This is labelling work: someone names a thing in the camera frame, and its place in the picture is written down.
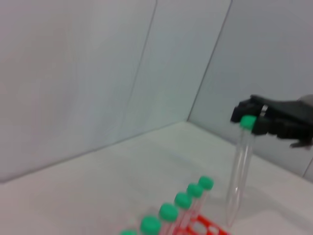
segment held test tube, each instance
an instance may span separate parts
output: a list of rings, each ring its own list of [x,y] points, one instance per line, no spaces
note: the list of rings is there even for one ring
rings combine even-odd
[[[255,121],[255,116],[243,116],[240,121],[241,135],[237,144],[226,202],[226,222],[229,227],[235,220],[245,189],[254,143],[254,135],[251,130]]]

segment green test tube cap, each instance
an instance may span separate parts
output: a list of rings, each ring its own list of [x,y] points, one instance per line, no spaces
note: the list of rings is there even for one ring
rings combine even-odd
[[[191,197],[195,198],[201,198],[203,193],[203,188],[200,185],[197,184],[189,184],[187,188],[187,194],[190,195]]]
[[[188,210],[192,204],[192,198],[184,192],[179,192],[175,197],[175,205],[184,210]]]
[[[138,235],[136,230],[123,230],[119,235]]]
[[[256,121],[256,116],[245,115],[240,120],[240,127],[242,129],[252,131],[255,121]]]
[[[214,186],[214,180],[207,176],[201,176],[199,179],[198,184],[204,189],[204,190],[211,190]]]
[[[140,224],[140,231],[144,235],[158,235],[161,230],[161,222],[154,216],[146,216]]]
[[[171,203],[164,203],[160,211],[158,212],[159,217],[167,222],[175,222],[178,217],[178,209]]]

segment tabletop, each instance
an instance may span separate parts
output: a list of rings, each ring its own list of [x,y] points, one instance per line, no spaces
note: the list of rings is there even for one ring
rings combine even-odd
[[[0,186],[2,235],[114,235],[201,175],[202,214],[225,225],[235,147],[188,122],[129,139]],[[313,185],[252,157],[234,235],[313,234]]]

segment white wall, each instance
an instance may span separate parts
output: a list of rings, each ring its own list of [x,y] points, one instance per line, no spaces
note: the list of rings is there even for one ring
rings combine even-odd
[[[187,120],[230,0],[158,0],[122,139]]]
[[[298,99],[313,91],[313,1],[235,0],[190,120],[235,141],[233,108],[250,94]],[[312,152],[261,137],[256,152],[303,175]]]
[[[158,3],[0,2],[0,181],[187,119],[229,0]]]
[[[0,2],[0,180],[118,140],[155,3]]]

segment test tube rack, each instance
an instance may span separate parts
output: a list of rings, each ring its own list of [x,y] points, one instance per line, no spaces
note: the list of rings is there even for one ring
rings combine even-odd
[[[200,223],[206,228],[206,233],[197,233],[194,231],[192,224]],[[225,232],[221,227],[212,221],[205,218],[203,215],[198,215],[197,218],[191,219],[186,229],[175,228],[173,235],[231,235]]]

